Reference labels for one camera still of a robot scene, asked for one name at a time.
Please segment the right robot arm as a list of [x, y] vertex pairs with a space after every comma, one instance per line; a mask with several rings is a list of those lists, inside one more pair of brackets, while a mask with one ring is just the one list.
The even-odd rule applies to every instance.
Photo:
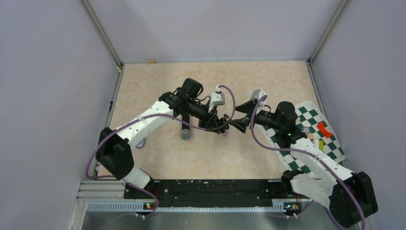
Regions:
[[378, 211], [370, 176], [351, 171], [316, 147], [296, 125], [297, 114], [291, 102], [280, 102], [275, 112], [270, 112], [260, 109], [265, 99], [251, 99], [236, 106], [235, 110], [246, 117], [233, 120], [231, 124], [242, 132], [255, 125], [276, 130], [279, 149], [288, 151], [318, 176], [314, 179], [301, 170], [285, 171], [282, 194], [286, 197], [304, 195], [326, 208], [340, 226], [350, 228], [360, 223], [361, 229], [366, 229], [366, 218]]

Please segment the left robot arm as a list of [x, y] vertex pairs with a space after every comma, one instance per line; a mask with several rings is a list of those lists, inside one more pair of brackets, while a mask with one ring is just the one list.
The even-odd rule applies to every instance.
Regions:
[[178, 116], [190, 116], [198, 119], [195, 129], [224, 134], [231, 119], [220, 118], [217, 107], [225, 105], [222, 89], [218, 85], [209, 96], [209, 102], [203, 104], [198, 96], [203, 85], [187, 78], [181, 87], [173, 92], [162, 94], [148, 109], [125, 125], [114, 130], [107, 127], [100, 133], [99, 144], [94, 151], [96, 161], [116, 179], [135, 185], [135, 192], [142, 198], [153, 194], [152, 177], [136, 166], [132, 150], [151, 132], [164, 123], [177, 120]]

